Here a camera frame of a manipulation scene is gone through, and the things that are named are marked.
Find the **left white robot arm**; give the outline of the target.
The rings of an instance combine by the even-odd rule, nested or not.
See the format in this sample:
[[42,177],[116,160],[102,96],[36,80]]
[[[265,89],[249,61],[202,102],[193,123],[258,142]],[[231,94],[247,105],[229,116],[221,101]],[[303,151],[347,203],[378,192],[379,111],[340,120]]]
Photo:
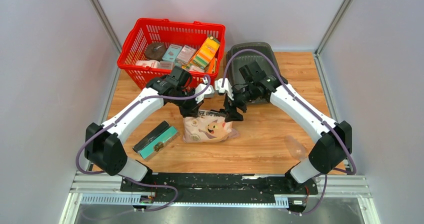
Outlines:
[[124,143],[143,121],[167,103],[178,106],[183,116],[196,116],[211,86],[211,77],[205,75],[197,88],[187,90],[186,84],[192,78],[188,71],[178,66],[167,75],[152,78],[118,114],[102,124],[92,123],[87,127],[86,141],[77,156],[84,155],[98,166],[99,174],[125,177],[140,191],[148,191],[153,185],[153,178],[148,174],[150,169],[128,157]]

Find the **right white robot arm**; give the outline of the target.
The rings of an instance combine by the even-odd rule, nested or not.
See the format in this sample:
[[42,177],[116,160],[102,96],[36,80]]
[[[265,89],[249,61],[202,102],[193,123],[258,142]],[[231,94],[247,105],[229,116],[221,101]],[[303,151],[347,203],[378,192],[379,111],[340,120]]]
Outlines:
[[242,121],[238,112],[247,111],[247,103],[265,99],[288,114],[315,142],[308,157],[286,172],[285,187],[299,193],[309,179],[328,174],[352,153],[352,126],[347,121],[336,122],[318,111],[301,97],[282,76],[267,75],[256,61],[239,71],[244,79],[240,88],[226,78],[215,81],[214,88],[225,95],[224,110],[227,122]]

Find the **black bag clip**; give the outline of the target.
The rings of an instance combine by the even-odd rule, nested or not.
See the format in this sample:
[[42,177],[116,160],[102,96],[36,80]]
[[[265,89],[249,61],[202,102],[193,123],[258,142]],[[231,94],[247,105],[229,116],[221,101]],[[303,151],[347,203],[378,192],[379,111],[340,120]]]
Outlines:
[[199,114],[202,116],[221,116],[221,117],[225,117],[227,115],[227,112],[224,109],[219,109],[219,110],[200,110]]

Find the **pink cat litter bag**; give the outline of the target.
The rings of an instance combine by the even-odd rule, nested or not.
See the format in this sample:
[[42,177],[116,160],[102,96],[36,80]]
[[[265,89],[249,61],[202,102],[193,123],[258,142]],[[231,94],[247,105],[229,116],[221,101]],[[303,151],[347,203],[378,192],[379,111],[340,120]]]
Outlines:
[[226,116],[203,116],[199,111],[198,117],[183,118],[184,142],[219,143],[240,136],[232,122],[225,122]]

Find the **clear plastic scoop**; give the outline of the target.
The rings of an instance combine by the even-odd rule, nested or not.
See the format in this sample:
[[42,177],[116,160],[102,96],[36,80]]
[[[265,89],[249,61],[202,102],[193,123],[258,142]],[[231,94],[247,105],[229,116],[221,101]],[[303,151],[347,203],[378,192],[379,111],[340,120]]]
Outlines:
[[284,143],[289,151],[290,155],[298,160],[302,161],[308,157],[308,153],[304,145],[297,141],[293,136],[287,135],[284,137]]

